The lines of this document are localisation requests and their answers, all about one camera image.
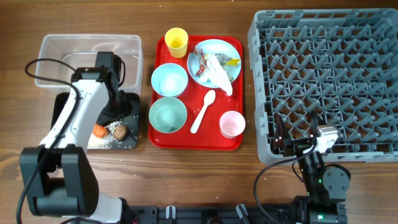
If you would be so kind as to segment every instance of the yellow cup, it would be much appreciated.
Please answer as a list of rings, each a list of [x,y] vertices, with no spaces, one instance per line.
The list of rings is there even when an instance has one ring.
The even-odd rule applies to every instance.
[[[164,37],[170,54],[175,58],[182,58],[187,53],[188,34],[181,28],[172,28]]]

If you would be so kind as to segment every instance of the spoon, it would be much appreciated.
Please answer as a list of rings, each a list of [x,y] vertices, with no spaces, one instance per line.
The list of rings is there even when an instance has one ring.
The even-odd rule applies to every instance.
[[[195,119],[195,121],[192,124],[192,127],[191,127],[191,133],[192,134],[195,134],[198,131],[200,123],[201,123],[201,121],[203,119],[203,115],[205,115],[205,111],[206,111],[207,107],[210,104],[212,104],[215,99],[216,99],[216,92],[214,90],[210,90],[209,92],[206,93],[206,95],[205,95],[205,104],[201,108],[197,118]]]

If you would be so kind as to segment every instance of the wooden surface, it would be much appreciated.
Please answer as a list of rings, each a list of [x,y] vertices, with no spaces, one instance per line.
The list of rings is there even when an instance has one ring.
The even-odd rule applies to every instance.
[[[253,80],[246,47],[254,13],[261,9],[398,6],[395,0],[30,2],[5,0],[0,5],[0,223],[15,223],[23,187],[18,163],[22,148],[38,145],[49,131],[55,95],[37,88],[24,73],[26,63],[37,58],[45,35],[139,35],[145,57],[141,97],[146,106],[142,114],[147,114],[150,102],[155,46],[169,28],[182,27],[195,35],[238,38],[244,45],[244,112],[248,121],[240,148],[233,152],[157,149],[147,139],[147,117],[141,116],[137,149],[89,151],[88,158],[100,190],[124,197],[130,205],[254,205],[252,184],[264,166],[257,158]],[[344,165],[352,173],[346,202],[349,222],[396,223],[398,164]],[[289,166],[273,168],[265,177],[259,184],[262,202],[287,203],[295,195],[306,194]],[[22,217],[25,223],[60,222],[33,217],[26,203]]]

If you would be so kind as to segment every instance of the brown round object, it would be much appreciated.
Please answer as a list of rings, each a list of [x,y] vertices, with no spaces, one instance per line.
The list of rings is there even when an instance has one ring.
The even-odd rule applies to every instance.
[[[113,138],[116,140],[123,140],[125,135],[127,134],[127,126],[120,125],[113,131]]]

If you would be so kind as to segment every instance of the gray plastic crate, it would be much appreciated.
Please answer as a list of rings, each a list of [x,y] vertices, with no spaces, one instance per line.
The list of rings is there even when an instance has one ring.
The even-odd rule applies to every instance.
[[[325,161],[398,161],[397,26],[395,9],[257,12],[248,47],[260,161],[287,159],[272,147],[274,115],[299,139],[313,134],[310,111],[339,131]]]

